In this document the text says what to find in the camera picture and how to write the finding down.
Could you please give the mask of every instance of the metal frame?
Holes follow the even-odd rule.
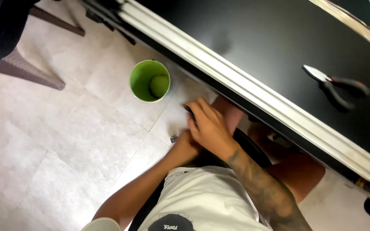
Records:
[[[119,17],[370,181],[370,153],[134,0]]]

